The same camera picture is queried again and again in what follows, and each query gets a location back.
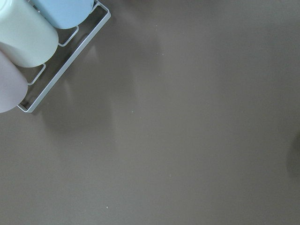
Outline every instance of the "mug holder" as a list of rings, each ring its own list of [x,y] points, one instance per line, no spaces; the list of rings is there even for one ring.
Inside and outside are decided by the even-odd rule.
[[[76,57],[111,17],[107,7],[98,0],[94,2],[90,15],[74,27],[75,29],[57,29],[59,38],[65,41],[58,44],[55,54],[46,63],[33,68],[18,67],[27,81],[31,80],[28,83],[27,95],[18,105],[23,112],[31,113],[36,109]]]

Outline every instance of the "cup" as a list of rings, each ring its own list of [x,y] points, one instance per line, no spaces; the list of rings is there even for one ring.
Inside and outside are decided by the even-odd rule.
[[[82,23],[90,14],[94,0],[31,0],[43,17],[59,29]]]
[[[0,113],[11,110],[26,96],[27,80],[15,65],[0,52]]]
[[[0,0],[0,50],[16,65],[36,67],[48,61],[58,34],[25,0]]]

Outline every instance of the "white mug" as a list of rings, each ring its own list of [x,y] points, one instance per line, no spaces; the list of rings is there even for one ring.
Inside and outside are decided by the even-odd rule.
[[[53,26],[25,0],[0,0],[0,50],[18,66],[48,61],[58,46]]]

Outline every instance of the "light blue mug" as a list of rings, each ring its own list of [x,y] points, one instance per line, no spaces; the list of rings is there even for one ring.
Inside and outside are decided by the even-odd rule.
[[[59,29],[82,23],[90,14],[94,0],[31,0],[42,16]]]

